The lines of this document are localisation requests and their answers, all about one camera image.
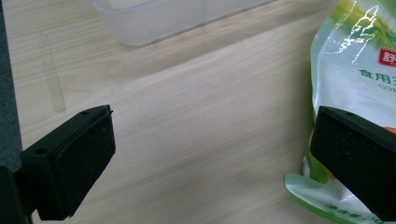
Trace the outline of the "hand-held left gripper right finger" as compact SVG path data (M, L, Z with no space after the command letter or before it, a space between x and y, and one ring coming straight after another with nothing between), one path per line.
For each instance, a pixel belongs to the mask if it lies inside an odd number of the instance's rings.
M322 106L311 154L383 221L396 221L396 133Z

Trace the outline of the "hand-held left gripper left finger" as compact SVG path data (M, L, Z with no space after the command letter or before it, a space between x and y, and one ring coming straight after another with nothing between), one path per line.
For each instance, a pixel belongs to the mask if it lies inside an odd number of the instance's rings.
M22 152L41 219L73 216L106 169L116 151L111 113L109 105L84 110Z

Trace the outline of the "green and white powder bag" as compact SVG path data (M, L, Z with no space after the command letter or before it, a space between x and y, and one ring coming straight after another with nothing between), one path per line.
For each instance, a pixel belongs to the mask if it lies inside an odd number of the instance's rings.
M396 0L338 0L311 46L314 121L322 106L356 114L396 133ZM383 221L311 154L284 186L299 204L336 224Z

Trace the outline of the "clear plastic container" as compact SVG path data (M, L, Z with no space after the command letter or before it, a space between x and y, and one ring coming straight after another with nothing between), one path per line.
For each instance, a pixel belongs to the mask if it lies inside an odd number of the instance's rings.
M274 0L91 0L123 44L142 46Z

